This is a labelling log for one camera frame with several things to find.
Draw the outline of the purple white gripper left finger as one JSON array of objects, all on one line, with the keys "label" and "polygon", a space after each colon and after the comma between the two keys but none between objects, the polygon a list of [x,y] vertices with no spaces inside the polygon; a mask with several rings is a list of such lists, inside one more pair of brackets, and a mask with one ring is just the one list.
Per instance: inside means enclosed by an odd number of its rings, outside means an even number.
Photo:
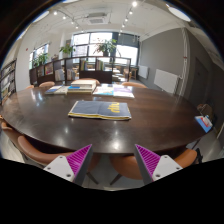
[{"label": "purple white gripper left finger", "polygon": [[87,145],[68,156],[59,155],[44,170],[81,186],[92,155],[92,145]]}]

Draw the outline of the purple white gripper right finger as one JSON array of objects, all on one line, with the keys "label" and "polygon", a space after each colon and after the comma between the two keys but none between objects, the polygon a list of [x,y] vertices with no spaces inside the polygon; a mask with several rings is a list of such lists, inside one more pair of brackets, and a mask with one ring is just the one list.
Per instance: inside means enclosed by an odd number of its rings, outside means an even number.
[{"label": "purple white gripper right finger", "polygon": [[135,145],[134,155],[145,185],[182,169],[168,155],[159,156],[138,144]]}]

